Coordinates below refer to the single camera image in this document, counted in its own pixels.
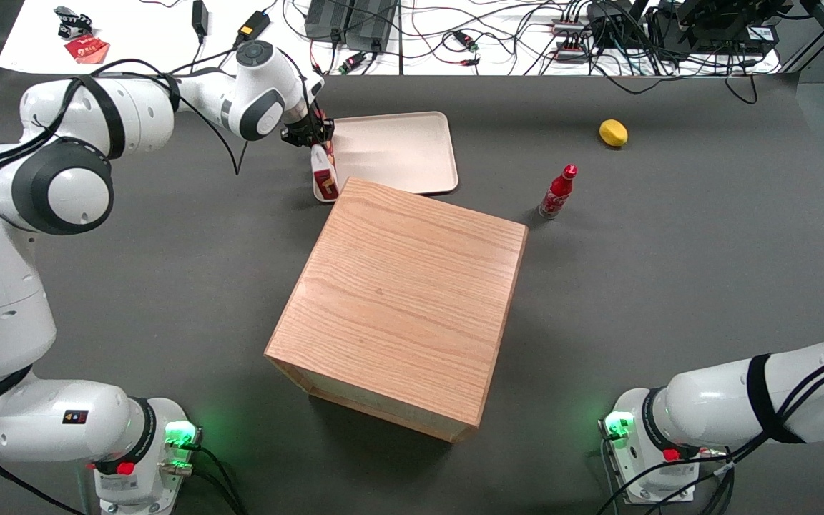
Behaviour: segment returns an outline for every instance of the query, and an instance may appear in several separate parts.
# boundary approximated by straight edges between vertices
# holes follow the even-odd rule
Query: beige tray
[[[349,177],[411,193],[449,192],[460,182],[444,113],[339,118],[333,152],[339,190]],[[333,202],[324,201],[316,183],[313,194]]]

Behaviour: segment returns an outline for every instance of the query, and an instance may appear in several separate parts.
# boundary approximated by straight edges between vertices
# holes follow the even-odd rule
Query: small box
[[[310,395],[458,442],[481,421],[526,232],[350,178],[265,356]]]

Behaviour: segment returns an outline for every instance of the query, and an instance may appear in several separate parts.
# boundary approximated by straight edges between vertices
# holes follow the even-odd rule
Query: white table
[[[172,0],[165,0],[165,2],[170,4]],[[205,0],[206,7],[210,11],[209,36],[206,38],[205,49],[200,55],[210,56],[229,49],[241,23],[255,10],[265,9],[272,2],[273,0]],[[497,29],[514,33],[521,17],[531,9],[535,9],[535,6],[525,4],[523,0],[501,0],[481,6],[459,0],[402,0],[402,2],[402,27],[403,32],[406,33],[403,36],[403,55],[405,56],[428,53],[429,49],[441,42],[441,35],[444,32],[464,24],[467,29],[494,32],[503,39],[506,34]],[[169,71],[191,62],[196,52],[196,35],[190,26],[192,0],[181,0],[172,9],[156,4],[143,4],[138,0],[25,0],[0,56],[1,67],[17,69],[21,72],[85,73],[98,66],[76,63],[69,56],[69,52],[63,48],[65,41],[60,39],[56,33],[59,20],[56,14],[53,14],[54,7],[60,4],[68,6],[76,13],[88,14],[94,20],[95,35],[111,45],[105,62],[135,57],[152,63],[158,69]],[[310,0],[294,0],[294,3],[291,0],[275,1],[275,5],[268,10],[272,24],[261,36],[261,39],[283,49],[306,69],[310,68],[311,45],[307,39],[301,38],[289,29],[288,24],[303,33],[304,19],[298,13],[298,9],[301,12],[307,12],[308,4]],[[484,22],[488,25],[485,26],[478,22],[467,23],[471,21],[471,17],[465,13],[441,9],[447,6],[455,6],[457,9],[463,9],[477,16],[504,9],[504,7],[510,7],[510,9],[504,9],[485,17]],[[553,17],[559,15],[559,7],[543,6],[542,9],[536,11],[530,21],[549,23]],[[521,42],[518,43],[516,62],[501,48],[500,43],[484,36],[479,40],[481,63],[478,65],[478,73],[482,75],[523,74],[536,61],[537,52],[542,52],[546,46],[549,49],[552,48],[549,46],[552,40],[550,30],[548,26],[530,26],[523,33]],[[422,39],[416,36],[419,33],[437,34]],[[458,48],[455,39],[449,40],[448,44],[452,48]],[[512,49],[513,42],[507,40],[504,45]],[[312,45],[312,52],[324,69],[330,64],[332,51],[329,42],[319,41]],[[397,75],[399,73],[399,58],[395,55],[399,53],[399,38],[395,27],[390,34],[386,51],[386,54],[378,56],[369,74]],[[354,53],[356,53],[354,50],[340,48],[336,54],[333,71],[344,59]],[[653,74],[652,65],[646,59],[632,59],[634,63],[629,65],[624,56],[616,50],[606,50],[605,53],[611,57],[604,57],[597,64],[609,75],[628,75],[632,73],[632,68],[634,68],[634,74]],[[461,61],[461,59],[473,57],[471,53],[454,53],[447,49],[439,49],[438,55],[447,61]],[[727,62],[727,57],[716,56],[715,58],[706,55],[699,57],[708,62]],[[220,61],[222,60],[217,59],[212,64],[217,65]],[[531,69],[530,75],[539,73],[539,64]],[[714,72],[712,67],[701,66],[700,63],[681,62],[680,64],[680,74]],[[593,69],[592,74],[602,74],[599,68]],[[772,52],[765,61],[746,69],[746,72],[765,73],[777,68],[779,68],[778,55]],[[131,71],[141,69],[141,67],[122,65],[117,69]],[[672,72],[672,64],[666,65],[665,69]],[[228,59],[225,63],[225,71],[236,72],[234,59]],[[545,74],[587,75],[588,72],[590,70],[587,63],[553,63],[547,68]],[[476,73],[476,69],[448,64],[434,55],[428,55],[419,59],[406,57],[403,60],[403,73],[406,75],[469,75]]]

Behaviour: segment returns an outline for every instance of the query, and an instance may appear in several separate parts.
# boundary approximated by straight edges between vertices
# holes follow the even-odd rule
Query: sticker
[[[695,472],[694,465],[665,466],[658,473],[660,476],[684,476]]]
[[[752,39],[762,39],[762,41],[774,41],[775,35],[771,33],[771,27],[768,26],[750,26],[749,37]]]
[[[88,421],[88,410],[66,410],[62,415],[62,423],[83,424]]]
[[[101,490],[120,492],[138,488],[138,476],[101,476]]]

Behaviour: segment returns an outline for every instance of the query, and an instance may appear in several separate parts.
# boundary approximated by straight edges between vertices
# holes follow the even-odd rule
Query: red bottle
[[[578,167],[568,165],[562,170],[561,175],[552,180],[552,186],[546,192],[546,198],[539,205],[539,214],[551,220],[559,214],[568,196],[574,189],[574,178],[578,175]]]

